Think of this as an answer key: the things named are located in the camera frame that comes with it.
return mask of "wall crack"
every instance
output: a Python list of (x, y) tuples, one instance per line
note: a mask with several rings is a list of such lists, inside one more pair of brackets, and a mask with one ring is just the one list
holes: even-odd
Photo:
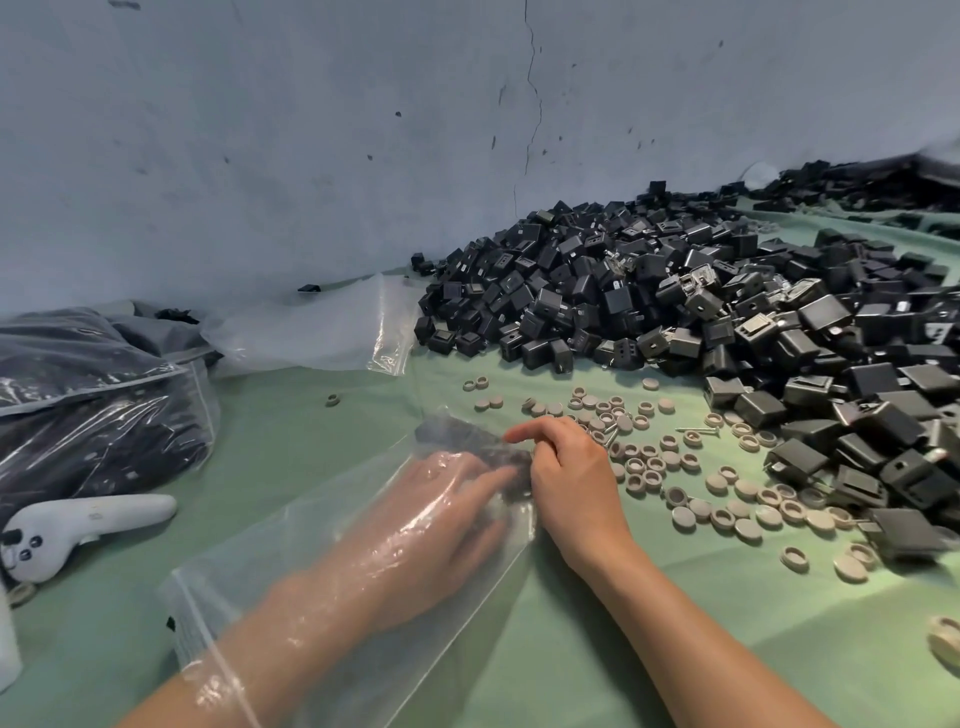
[(540, 118), (537, 120), (537, 126), (534, 127), (534, 132), (530, 137), (530, 143), (527, 144), (527, 159), (523, 165), (523, 176), (527, 176), (527, 172), (530, 170), (530, 148), (534, 144), (534, 139), (537, 138), (537, 131), (540, 130), (540, 124), (543, 123), (543, 100), (540, 98), (540, 92), (537, 90), (536, 85), (530, 79), (531, 73), (534, 70), (534, 59), (537, 57), (537, 46), (534, 43), (534, 29), (530, 25), (530, 21), (527, 19), (527, 11), (529, 9), (530, 0), (523, 0), (523, 24), (527, 26), (527, 30), (530, 31), (530, 67), (527, 68), (527, 84), (534, 89), (534, 96), (537, 97), (537, 106), (540, 111)]

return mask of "white wall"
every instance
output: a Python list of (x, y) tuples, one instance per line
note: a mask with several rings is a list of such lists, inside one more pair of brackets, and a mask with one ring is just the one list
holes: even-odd
[(956, 0), (139, 2), (0, 9), (0, 310), (341, 279), (506, 227), (515, 194), (960, 127)]

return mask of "black plastic part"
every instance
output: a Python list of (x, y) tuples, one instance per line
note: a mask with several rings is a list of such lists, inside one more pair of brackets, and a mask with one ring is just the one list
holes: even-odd
[(417, 319), (417, 323), (414, 324), (414, 336), (417, 337), (417, 341), (420, 342), (421, 346), (426, 345), (436, 330), (437, 327), (434, 326), (433, 319), (429, 316), (420, 316)]
[(740, 395), (733, 409), (744, 422), (757, 429), (778, 425), (787, 416), (783, 402), (762, 390)]
[(432, 352), (441, 353), (444, 356), (453, 351), (456, 345), (456, 334), (453, 331), (437, 329), (427, 341), (426, 346)]
[(565, 375), (573, 371), (573, 352), (563, 339), (551, 341), (550, 351), (553, 357), (554, 372)]
[(544, 364), (549, 364), (552, 355), (553, 350), (550, 348), (550, 342), (546, 339), (528, 341), (520, 347), (523, 366), (527, 369), (539, 369)]
[(843, 459), (849, 465), (870, 474), (879, 473), (889, 459), (872, 448), (855, 432), (841, 435), (836, 439), (834, 457)]
[(474, 357), (487, 347), (480, 334), (473, 331), (457, 334), (457, 351), (464, 356)]

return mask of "plastic bag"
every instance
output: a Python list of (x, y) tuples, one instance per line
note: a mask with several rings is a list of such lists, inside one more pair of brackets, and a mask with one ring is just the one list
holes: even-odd
[(201, 332), (240, 371), (307, 367), (400, 376), (423, 290), (402, 276), (377, 274), (310, 294), (304, 303), (259, 303), (211, 314)]
[(122, 314), (108, 319), (127, 343), (176, 364), (187, 364), (215, 353), (196, 324)]
[[(416, 548), (404, 539), (417, 534), (424, 523), (440, 518), (433, 501), (431, 507), (422, 510), (396, 505), (396, 494), (403, 493), (409, 473), (416, 473), (416, 468), (424, 465), (429, 471), (434, 459), (448, 457), (450, 469), (443, 470), (441, 462), (435, 482), (443, 486), (444, 497), (457, 497), (469, 493), (469, 488), (483, 487), (478, 485), (483, 476), (458, 482), (451, 474), (456, 472), (457, 462), (464, 462), (457, 458), (473, 456), (485, 463), (485, 468), (510, 465), (516, 473), (509, 487), (501, 491), (503, 497), (491, 500), (473, 524), (473, 528), (483, 528), (484, 523), (505, 518), (508, 527), (500, 546), (452, 596), (354, 647), (310, 690), (292, 721), (311, 728), (386, 726), (492, 594), (534, 534), (533, 504), (523, 497), (529, 492), (529, 453), (446, 415), (428, 418), (413, 436), (188, 561), (164, 581), (160, 595), (175, 621), (177, 655), (184, 677), (196, 686), (198, 700), (201, 694), (209, 695), (209, 686), (219, 690), (236, 686), (241, 700), (244, 695), (262, 692), (243, 685), (243, 668), (231, 661), (221, 643), (211, 646), (285, 576), (316, 569), (317, 565), (322, 568), (330, 561), (353, 564), (327, 579), (310, 579), (311, 583), (321, 583), (318, 589), (323, 594), (311, 599), (303, 612), (292, 611), (289, 624), (272, 623), (270, 640), (276, 640), (276, 650), (269, 649), (271, 654), (289, 650), (303, 631), (313, 633), (316, 625), (311, 620), (327, 619), (329, 604), (346, 600), (354, 574), (362, 580), (381, 570), (396, 572), (403, 568), (391, 559), (398, 553), (402, 558), (404, 552)], [(417, 515), (407, 519), (403, 515), (407, 512)], [(357, 550), (356, 534), (367, 533), (371, 522), (378, 522), (385, 514), (388, 520), (397, 520), (396, 529), (387, 529), (390, 535), (385, 545), (373, 539), (369, 550), (359, 549), (361, 556), (345, 559), (344, 550)], [(242, 662), (248, 655), (249, 650), (244, 649), (236, 659)], [(251, 725), (262, 719), (248, 705), (244, 705), (244, 714)]]
[(92, 308), (25, 313), (0, 322), (0, 417), (183, 372), (129, 344)]
[(176, 376), (0, 419), (0, 525), (32, 503), (121, 496), (202, 464), (220, 411), (201, 361)]

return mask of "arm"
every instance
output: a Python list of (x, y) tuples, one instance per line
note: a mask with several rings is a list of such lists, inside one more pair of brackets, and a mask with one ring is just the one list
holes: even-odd
[(679, 728), (835, 728), (636, 545), (602, 446), (563, 418), (518, 425), (504, 439), (537, 441), (543, 524), (623, 630)]
[(468, 453), (411, 461), (330, 553), (277, 582), (118, 728), (277, 724), (371, 633), (463, 586), (507, 531), (504, 521), (475, 527), (477, 516), (515, 475)]

